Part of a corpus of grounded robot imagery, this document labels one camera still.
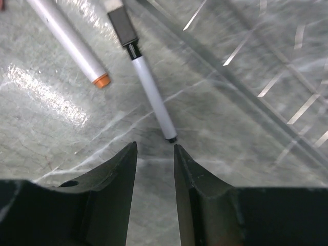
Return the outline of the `black capped white marker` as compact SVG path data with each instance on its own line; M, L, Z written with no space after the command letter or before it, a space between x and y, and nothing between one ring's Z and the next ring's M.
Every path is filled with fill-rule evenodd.
M104 1L104 7L121 46L129 54L165 139L170 143L176 142L176 129L156 86L147 61L139 49L139 37L123 1Z

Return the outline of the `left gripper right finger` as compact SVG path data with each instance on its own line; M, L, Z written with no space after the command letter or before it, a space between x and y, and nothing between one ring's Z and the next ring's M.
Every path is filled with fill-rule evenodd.
M327 188L234 187L174 147L182 245L327 245Z

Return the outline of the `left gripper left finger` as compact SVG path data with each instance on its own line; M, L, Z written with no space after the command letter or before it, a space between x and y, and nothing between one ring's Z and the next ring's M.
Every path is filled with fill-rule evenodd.
M137 144L59 187L1 180L1 245L125 245Z

